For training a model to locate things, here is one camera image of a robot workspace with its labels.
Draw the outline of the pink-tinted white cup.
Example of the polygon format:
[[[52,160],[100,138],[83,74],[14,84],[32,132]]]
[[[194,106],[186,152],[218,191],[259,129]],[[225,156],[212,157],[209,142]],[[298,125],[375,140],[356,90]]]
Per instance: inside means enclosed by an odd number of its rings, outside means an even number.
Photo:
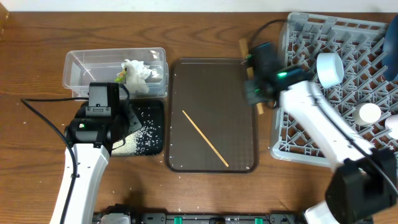
[[[385,120],[385,128],[392,139],[398,139],[398,115],[391,115]]]

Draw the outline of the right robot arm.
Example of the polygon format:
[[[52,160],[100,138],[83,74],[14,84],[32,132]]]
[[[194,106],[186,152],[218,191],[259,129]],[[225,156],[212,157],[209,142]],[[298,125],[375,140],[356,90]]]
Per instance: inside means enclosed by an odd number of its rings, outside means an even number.
[[[397,160],[376,149],[336,112],[300,67],[247,68],[248,102],[275,101],[296,119],[328,159],[333,177],[324,201],[304,211],[307,223],[356,223],[397,203]]]

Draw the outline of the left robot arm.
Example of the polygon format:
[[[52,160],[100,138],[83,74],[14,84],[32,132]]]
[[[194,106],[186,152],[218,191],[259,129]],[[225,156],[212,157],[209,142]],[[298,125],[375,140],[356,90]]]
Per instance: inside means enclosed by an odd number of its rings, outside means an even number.
[[[89,117],[82,104],[65,129],[65,168],[51,223],[91,223],[98,189],[113,144],[142,128],[133,105],[119,105],[114,119]]]

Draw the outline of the light blue bowl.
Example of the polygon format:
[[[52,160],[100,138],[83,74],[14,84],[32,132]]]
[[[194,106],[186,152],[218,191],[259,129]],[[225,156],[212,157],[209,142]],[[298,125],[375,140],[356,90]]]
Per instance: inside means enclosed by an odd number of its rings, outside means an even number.
[[[343,81],[343,62],[336,52],[318,54],[316,68],[323,88],[339,85]]]

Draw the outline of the yellow green snack wrapper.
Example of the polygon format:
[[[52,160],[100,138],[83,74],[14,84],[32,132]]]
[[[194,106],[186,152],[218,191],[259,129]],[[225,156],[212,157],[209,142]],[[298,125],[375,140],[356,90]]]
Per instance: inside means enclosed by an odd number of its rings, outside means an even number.
[[[116,83],[125,83],[126,81],[126,76],[127,76],[127,71],[123,70],[119,72],[115,78]]]

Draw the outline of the dark blue plate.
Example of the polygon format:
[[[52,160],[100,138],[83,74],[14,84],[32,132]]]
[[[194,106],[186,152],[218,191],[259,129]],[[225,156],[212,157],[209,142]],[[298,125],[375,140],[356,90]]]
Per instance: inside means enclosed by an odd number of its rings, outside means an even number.
[[[389,82],[397,81],[397,24],[398,17],[395,15],[387,28],[383,44],[386,56],[382,59],[382,65],[387,66],[384,78]]]

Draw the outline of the green-tinted white cup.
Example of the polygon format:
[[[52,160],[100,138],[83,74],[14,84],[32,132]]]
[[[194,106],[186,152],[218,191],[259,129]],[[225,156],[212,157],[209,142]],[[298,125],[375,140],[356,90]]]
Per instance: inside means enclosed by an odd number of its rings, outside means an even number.
[[[369,126],[381,117],[381,109],[374,103],[360,103],[355,107],[353,120],[357,125]]]

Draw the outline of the white tissue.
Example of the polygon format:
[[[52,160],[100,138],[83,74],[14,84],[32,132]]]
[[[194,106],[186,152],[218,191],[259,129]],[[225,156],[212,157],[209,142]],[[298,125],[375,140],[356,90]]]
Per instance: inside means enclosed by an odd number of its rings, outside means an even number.
[[[125,59],[121,64],[125,72],[125,87],[130,93],[146,94],[149,92],[146,79],[152,75],[152,70],[143,61]]]

